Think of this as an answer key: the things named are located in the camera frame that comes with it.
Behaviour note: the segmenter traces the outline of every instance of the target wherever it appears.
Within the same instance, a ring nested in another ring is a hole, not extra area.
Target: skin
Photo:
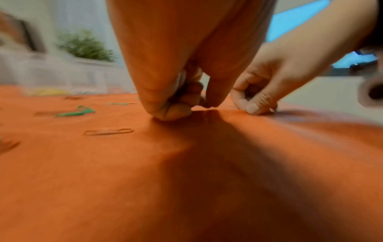
[[[107,0],[145,110],[160,120],[219,106],[257,53],[275,0]],[[199,79],[210,76],[206,97]]]
[[[373,31],[377,0],[334,0],[293,31],[264,44],[237,79],[231,98],[249,114],[270,112],[277,102],[360,47]]]

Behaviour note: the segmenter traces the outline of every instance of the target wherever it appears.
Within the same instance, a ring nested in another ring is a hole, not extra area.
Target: dark sleeve
[[[363,41],[362,48],[381,49],[383,48],[383,0],[377,0],[379,15],[373,32]]]

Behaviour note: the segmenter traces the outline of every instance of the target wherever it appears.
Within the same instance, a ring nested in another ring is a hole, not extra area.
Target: orange tablecloth
[[[20,142],[0,154],[1,242],[383,241],[380,126],[230,100],[161,123],[136,97],[0,87],[0,137]],[[96,113],[34,115],[78,105]],[[134,132],[83,136],[99,128]]]

